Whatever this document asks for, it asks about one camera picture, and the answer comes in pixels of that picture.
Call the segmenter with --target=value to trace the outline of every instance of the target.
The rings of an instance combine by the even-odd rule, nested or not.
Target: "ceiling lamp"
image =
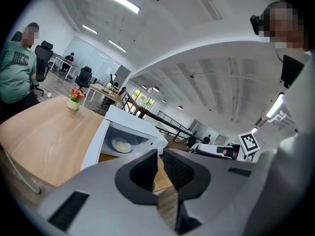
[[[158,87],[153,87],[153,90],[156,92],[159,92],[159,88]]]
[[[252,131],[251,131],[251,133],[253,134],[253,133],[255,133],[257,130],[258,130],[258,129],[253,128]]]
[[[83,26],[85,29],[88,29],[88,30],[90,30],[91,32],[97,34],[97,31],[96,31],[96,30],[93,30],[93,29],[91,29],[91,28],[89,28],[89,27],[87,27],[87,26],[85,26],[85,25],[82,25],[82,26]]]
[[[268,113],[266,114],[266,117],[268,118],[271,118],[274,113],[279,109],[279,107],[282,105],[283,103],[283,97],[284,97],[284,94],[283,93],[280,93],[275,104],[272,106],[272,108],[268,111]]]
[[[140,7],[129,2],[128,0],[114,0],[120,4],[122,4],[123,6],[127,7],[128,9],[132,10],[134,13],[138,14],[140,11]]]
[[[108,40],[109,41],[109,43],[111,43],[111,44],[113,44],[114,46],[116,46],[117,48],[119,48],[120,50],[122,50],[124,53],[126,53],[126,50],[125,49],[123,49],[123,48],[121,48],[118,44],[116,44],[116,43],[114,43],[112,40]]]

